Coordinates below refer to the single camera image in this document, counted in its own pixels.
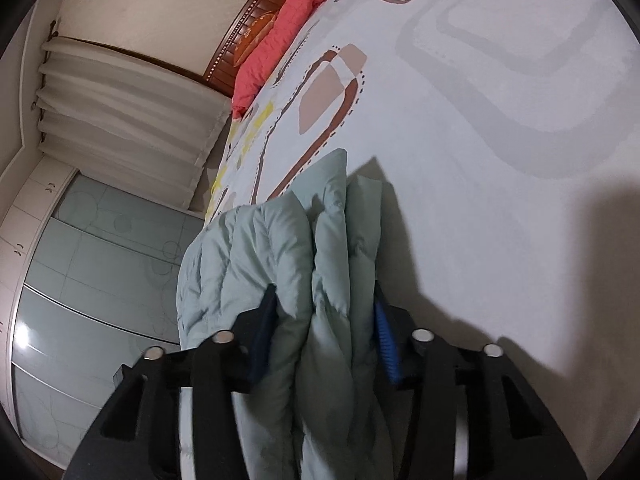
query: bed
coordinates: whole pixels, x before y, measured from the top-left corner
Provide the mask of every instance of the bed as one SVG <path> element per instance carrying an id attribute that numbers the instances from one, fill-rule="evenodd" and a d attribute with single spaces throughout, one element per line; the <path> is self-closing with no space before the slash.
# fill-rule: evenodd
<path id="1" fill-rule="evenodd" d="M 612 0 L 328 0 L 232 124 L 207 221 L 345 148 L 386 182 L 391 302 L 503 346 L 596 478 L 640 406 L 639 102 Z"/>

